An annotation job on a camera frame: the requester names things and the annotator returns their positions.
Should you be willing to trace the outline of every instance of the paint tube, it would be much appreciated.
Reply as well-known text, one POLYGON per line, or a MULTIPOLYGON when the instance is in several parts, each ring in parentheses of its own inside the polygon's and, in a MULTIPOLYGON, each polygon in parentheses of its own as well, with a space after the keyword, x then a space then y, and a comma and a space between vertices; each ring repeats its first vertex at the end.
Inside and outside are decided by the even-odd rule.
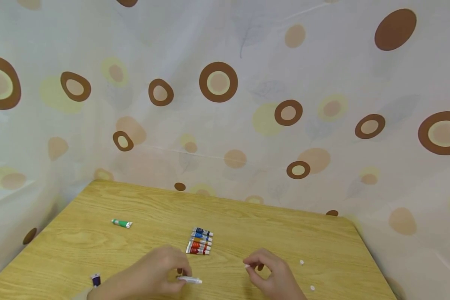
POLYGON ((209 236, 209 237, 212 237, 212 236, 213 236, 213 233, 212 233, 212 232, 210 232, 210 231, 208 231, 208 230, 203 230, 203 229, 200 228, 200 227, 194 227, 194 228, 193 228, 193 231, 195 231, 196 233, 201 233, 201 234, 206 235, 206 236, 209 236))
POLYGON ((199 239, 197 237, 191 237, 190 240, 191 241, 196 241, 197 243, 200 243, 200 244, 203 244, 203 245, 212 246, 212 242, 208 241, 208 240, 202 240, 202 239, 199 239))
POLYGON ((133 222, 127 222, 127 221, 120 221, 117 219, 113 219, 112 223, 121 227, 130 228, 132 226, 133 222))
POLYGON ((93 283, 94 288, 97 288, 99 285, 102 284, 101 279, 100 279, 100 273, 93 274, 92 276, 90 276, 90 278, 92 278, 92 283, 93 283))
POLYGON ((184 280, 187 283, 193 283, 193 284, 202 284, 202 281, 199 278, 196 277, 190 277, 190 276, 177 276, 178 280, 184 280))
POLYGON ((195 247, 187 247, 186 252, 187 254, 191 254, 191 255, 209 255, 210 254, 210 250, 205 250, 205 249, 200 249, 200 248, 195 248, 195 247))
POLYGON ((196 238, 199 238, 199 239, 202 239, 202 240, 209 240, 209 241, 212 241, 212 240, 213 240, 211 237, 208 237, 208 236, 203 235, 203 234, 201 234, 201 233, 197 233, 197 232, 195 232, 195 231, 192 233, 192 236, 193 236, 193 237, 196 237, 196 238))
POLYGON ((210 246, 207 246, 207 245, 203 245, 203 244, 200 244, 200 243, 197 243, 196 241, 189 241, 188 242, 188 247, 190 247, 190 248, 197 248, 197 249, 204 249, 204 250, 211 250, 211 247, 210 246))

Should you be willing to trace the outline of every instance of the wooden table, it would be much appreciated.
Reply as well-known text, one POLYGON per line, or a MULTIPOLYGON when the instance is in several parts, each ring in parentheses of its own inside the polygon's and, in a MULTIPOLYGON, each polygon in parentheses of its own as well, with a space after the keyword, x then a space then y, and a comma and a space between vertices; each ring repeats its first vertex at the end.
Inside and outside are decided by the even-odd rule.
POLYGON ((194 226, 215 234, 209 256, 188 256, 203 284, 157 299, 263 299, 242 259, 264 247, 289 263, 309 300, 395 300, 347 219, 105 180, 90 183, 0 273, 0 300, 70 299, 91 286, 91 274, 104 281, 162 244, 184 249, 194 226), (134 223, 126 229, 114 218, 134 223))

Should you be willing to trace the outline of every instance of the shower curtain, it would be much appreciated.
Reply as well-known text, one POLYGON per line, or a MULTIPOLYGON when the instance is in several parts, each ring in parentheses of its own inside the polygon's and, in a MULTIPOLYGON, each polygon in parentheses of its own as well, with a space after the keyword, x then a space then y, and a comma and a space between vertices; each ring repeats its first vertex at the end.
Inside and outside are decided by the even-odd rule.
POLYGON ((0 271, 94 179, 348 218, 450 300, 450 0, 0 0, 0 271))

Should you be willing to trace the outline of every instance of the green paint tube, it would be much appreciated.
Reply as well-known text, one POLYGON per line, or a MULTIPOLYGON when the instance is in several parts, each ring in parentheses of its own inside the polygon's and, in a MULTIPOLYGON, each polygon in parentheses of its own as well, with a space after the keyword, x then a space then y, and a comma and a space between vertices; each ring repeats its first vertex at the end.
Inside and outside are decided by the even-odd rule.
POLYGON ((130 226, 132 226, 133 222, 127 222, 127 221, 120 221, 117 219, 113 219, 112 223, 121 227, 125 227, 125 228, 130 228, 130 226))

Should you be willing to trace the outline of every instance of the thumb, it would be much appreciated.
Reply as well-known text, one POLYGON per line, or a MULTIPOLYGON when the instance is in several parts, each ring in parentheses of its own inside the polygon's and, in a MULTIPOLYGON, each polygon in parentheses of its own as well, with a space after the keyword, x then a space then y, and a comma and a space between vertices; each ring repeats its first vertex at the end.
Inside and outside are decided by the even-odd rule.
POLYGON ((186 284, 187 282, 184 280, 179 280, 177 282, 168 282, 165 285, 164 294, 177 294, 180 293, 180 291, 182 290, 183 286, 186 284))
POLYGON ((253 283, 253 285, 258 287, 260 290, 265 290, 267 284, 266 280, 260 277, 260 275, 258 275, 255 269, 252 267, 246 267, 245 270, 250 276, 250 281, 253 283))

